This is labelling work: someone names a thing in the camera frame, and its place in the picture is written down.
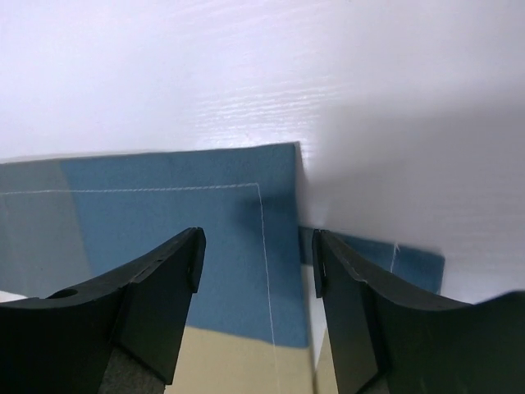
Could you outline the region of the blue tan checked placemat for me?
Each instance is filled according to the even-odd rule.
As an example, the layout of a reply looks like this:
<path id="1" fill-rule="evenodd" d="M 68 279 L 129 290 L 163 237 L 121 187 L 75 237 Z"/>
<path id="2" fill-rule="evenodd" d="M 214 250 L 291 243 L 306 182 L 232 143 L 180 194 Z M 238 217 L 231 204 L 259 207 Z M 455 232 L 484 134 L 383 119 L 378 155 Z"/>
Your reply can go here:
<path id="1" fill-rule="evenodd" d="M 311 393 L 296 148 L 1 167 L 4 393 Z"/>

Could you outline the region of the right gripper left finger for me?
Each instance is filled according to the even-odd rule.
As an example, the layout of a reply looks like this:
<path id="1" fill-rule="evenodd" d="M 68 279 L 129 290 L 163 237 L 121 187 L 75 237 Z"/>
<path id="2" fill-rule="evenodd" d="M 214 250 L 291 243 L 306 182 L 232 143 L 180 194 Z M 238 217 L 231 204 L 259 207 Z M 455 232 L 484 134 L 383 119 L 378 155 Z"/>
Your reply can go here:
<path id="1" fill-rule="evenodd" d="M 4 393 L 162 393 L 173 382 L 206 238 L 191 227 L 46 298 L 1 305 Z"/>

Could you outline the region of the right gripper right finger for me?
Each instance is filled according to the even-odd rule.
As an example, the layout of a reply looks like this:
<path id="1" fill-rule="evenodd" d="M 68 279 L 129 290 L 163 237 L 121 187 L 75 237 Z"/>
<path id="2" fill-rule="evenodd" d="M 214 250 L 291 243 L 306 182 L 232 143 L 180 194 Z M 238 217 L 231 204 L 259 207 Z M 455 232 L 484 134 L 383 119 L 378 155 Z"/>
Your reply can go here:
<path id="1" fill-rule="evenodd" d="M 336 383 L 363 393 L 521 393 L 524 294 L 468 304 L 425 291 L 366 260 L 330 231 L 312 238 L 317 297 Z"/>

